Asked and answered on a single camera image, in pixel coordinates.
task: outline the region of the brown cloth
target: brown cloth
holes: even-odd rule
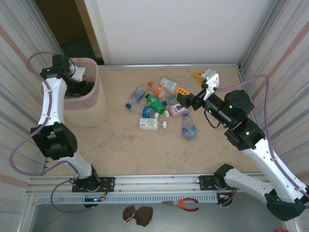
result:
[[[133,205],[128,206],[122,213],[123,220],[128,220],[135,213],[135,207]]]
[[[143,227],[147,226],[153,216],[153,208],[148,206],[141,206],[134,214],[136,224]]]

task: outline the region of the blue bottle cap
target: blue bottle cap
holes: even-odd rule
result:
[[[171,100],[174,100],[176,97],[175,97],[175,95],[171,95],[170,97],[169,97],[169,100],[171,101]]]

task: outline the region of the yellow object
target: yellow object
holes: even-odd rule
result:
[[[189,95],[190,94],[190,92],[188,90],[185,90],[184,88],[177,86],[176,87],[176,99],[177,99],[178,93],[181,93],[183,95]]]
[[[203,78],[202,78],[202,75],[203,75],[204,72],[194,72],[192,73],[192,76],[193,78],[195,79],[195,81],[201,86],[202,85],[202,81],[203,81]]]

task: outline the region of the pile of bottles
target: pile of bottles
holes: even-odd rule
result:
[[[175,93],[178,84],[163,78],[160,83],[148,82],[140,84],[130,95],[126,108],[129,112],[139,115],[139,129],[157,131],[166,129],[167,121],[162,118],[183,116],[182,134],[187,140],[196,137],[196,129],[189,116],[188,109],[177,102]]]

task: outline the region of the green bottle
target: green bottle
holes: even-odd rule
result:
[[[166,117],[169,117],[169,112],[166,110],[165,106],[159,101],[155,96],[151,96],[150,94],[146,94],[145,98],[147,99],[148,105],[154,109],[154,111],[165,114]]]

